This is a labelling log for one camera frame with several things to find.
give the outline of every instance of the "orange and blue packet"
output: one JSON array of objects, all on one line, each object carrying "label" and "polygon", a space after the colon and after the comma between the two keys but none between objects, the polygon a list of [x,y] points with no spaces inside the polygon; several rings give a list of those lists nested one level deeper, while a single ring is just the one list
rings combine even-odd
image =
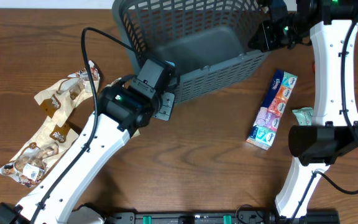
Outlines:
[{"label": "orange and blue packet", "polygon": [[272,146],[278,124],[297,79],[297,76],[281,70],[274,73],[247,142],[265,150]]}]

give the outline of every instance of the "wooden surface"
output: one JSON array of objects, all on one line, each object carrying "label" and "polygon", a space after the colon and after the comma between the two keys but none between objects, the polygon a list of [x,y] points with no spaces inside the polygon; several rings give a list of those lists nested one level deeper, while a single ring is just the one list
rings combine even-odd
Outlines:
[{"label": "wooden surface", "polygon": [[[118,36],[110,11],[0,10],[0,167],[38,130],[45,114],[33,99],[83,68],[80,34],[93,26]],[[89,34],[88,56],[104,73],[101,86],[132,73],[124,49]],[[358,36],[355,56],[358,108]],[[314,104],[313,49],[297,46],[272,53],[254,76],[175,107],[169,122],[153,119],[102,168],[80,198],[109,212],[235,210],[248,203],[273,205],[291,163],[291,110]],[[268,151],[245,143],[275,69],[299,79]],[[83,127],[92,112],[82,103],[70,121]],[[345,189],[358,188],[358,150],[328,171]],[[0,175],[0,202],[16,203],[30,189]],[[336,208],[342,223],[358,223],[358,195],[344,195],[325,180],[309,208]]]}]

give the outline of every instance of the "gray bin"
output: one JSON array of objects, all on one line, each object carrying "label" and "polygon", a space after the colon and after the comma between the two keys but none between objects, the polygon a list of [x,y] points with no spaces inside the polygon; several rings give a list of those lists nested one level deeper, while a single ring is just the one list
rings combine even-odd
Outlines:
[{"label": "gray bin", "polygon": [[[175,103],[245,80],[268,55],[247,46],[268,19],[255,0],[115,0],[112,14],[123,42],[175,64]],[[127,53],[139,74],[144,61]]]}]

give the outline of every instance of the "plastic bin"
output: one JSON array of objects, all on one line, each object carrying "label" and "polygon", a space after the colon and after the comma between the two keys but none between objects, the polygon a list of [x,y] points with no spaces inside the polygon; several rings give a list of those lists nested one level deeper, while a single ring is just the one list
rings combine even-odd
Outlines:
[{"label": "plastic bin", "polygon": [[[126,44],[175,64],[176,103],[245,80],[268,55],[247,46],[268,19],[255,0],[115,0],[112,14]],[[138,74],[144,62],[127,53]]]}]

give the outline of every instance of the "perforated bin wall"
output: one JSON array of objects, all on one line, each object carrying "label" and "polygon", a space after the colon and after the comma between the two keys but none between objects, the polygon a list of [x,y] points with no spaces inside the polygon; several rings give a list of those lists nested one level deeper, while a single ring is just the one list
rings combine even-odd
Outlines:
[{"label": "perforated bin wall", "polygon": [[[241,54],[181,74],[175,90],[177,103],[246,79],[267,56],[259,51],[247,54],[248,41],[268,19],[256,0],[115,0],[112,11],[117,24],[122,24],[121,37],[142,55],[216,27],[229,27],[235,33]],[[130,57],[132,64],[136,63],[134,55]]]}]

